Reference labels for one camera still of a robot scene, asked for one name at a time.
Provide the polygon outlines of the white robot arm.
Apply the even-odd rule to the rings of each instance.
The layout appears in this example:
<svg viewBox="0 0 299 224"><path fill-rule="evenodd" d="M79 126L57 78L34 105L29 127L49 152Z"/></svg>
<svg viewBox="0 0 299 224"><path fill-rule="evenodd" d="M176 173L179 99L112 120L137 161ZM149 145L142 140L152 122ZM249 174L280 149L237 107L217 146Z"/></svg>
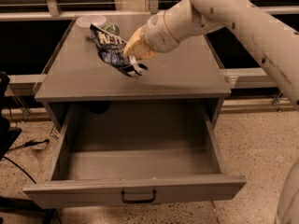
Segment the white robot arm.
<svg viewBox="0 0 299 224"><path fill-rule="evenodd" d="M124 54L145 60L167 53L217 26L228 29L291 102L299 102L297 31L260 10L250 0L183 0L138 28Z"/></svg>

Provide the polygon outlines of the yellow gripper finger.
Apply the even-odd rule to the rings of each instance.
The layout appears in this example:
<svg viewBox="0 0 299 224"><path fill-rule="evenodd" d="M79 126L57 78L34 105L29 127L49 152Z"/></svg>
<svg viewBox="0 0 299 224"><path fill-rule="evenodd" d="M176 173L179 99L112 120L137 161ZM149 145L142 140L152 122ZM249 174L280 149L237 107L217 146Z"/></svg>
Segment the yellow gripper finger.
<svg viewBox="0 0 299 224"><path fill-rule="evenodd" d="M156 56L156 53L151 50L149 47L138 47L136 49L136 55L135 57L138 60L147 60L151 59Z"/></svg>
<svg viewBox="0 0 299 224"><path fill-rule="evenodd" d="M145 41L145 27L138 28L132 37L127 42L123 54L125 56L133 55L136 58L143 58L147 51L147 45Z"/></svg>

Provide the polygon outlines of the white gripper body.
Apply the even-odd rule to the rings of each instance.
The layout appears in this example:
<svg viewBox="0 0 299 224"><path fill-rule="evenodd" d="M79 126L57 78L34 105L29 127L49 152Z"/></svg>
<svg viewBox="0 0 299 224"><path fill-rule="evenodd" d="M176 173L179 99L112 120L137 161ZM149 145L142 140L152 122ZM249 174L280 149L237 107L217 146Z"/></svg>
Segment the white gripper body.
<svg viewBox="0 0 299 224"><path fill-rule="evenodd" d="M159 53L168 53L179 46L179 42L168 31L164 16L165 12L160 11L143 26L146 44Z"/></svg>

